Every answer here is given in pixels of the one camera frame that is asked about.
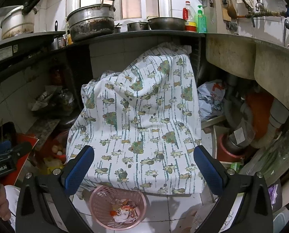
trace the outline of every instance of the human hand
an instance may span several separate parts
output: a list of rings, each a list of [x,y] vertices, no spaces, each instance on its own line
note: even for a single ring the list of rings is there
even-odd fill
[[[0,186],[0,217],[2,220],[7,221],[11,218],[11,211],[9,210],[9,202],[5,193],[5,188]]]

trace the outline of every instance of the tiled floor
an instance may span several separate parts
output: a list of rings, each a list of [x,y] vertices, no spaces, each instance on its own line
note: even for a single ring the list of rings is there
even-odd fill
[[[202,206],[200,194],[153,195],[145,194],[147,210],[145,219],[135,228],[123,231],[107,230],[92,219],[85,200],[75,195],[73,204],[82,218],[98,233],[180,233],[186,216]]]

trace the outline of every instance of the white fabric with fish pattern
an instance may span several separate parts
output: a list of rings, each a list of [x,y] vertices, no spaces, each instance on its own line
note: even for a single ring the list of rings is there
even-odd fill
[[[84,109],[72,126],[67,159],[85,145],[95,158],[83,189],[97,184],[158,194],[201,193],[193,160],[201,142],[190,46],[162,43],[122,73],[82,86]]]

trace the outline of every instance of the pink plastic basket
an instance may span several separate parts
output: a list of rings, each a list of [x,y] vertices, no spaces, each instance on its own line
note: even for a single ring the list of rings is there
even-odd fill
[[[128,224],[116,223],[110,215],[112,203],[115,199],[130,199],[137,204],[138,218]],[[90,211],[92,217],[104,228],[110,230],[127,230],[138,225],[144,218],[147,209],[145,196],[140,191],[129,191],[124,189],[116,189],[107,186],[97,187],[90,198]]]

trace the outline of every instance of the green dish soap bottle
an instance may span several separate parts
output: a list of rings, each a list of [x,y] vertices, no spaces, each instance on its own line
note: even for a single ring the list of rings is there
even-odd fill
[[[202,13],[202,6],[198,5],[197,11],[197,32],[206,33],[207,32],[207,24],[206,24],[206,16]]]

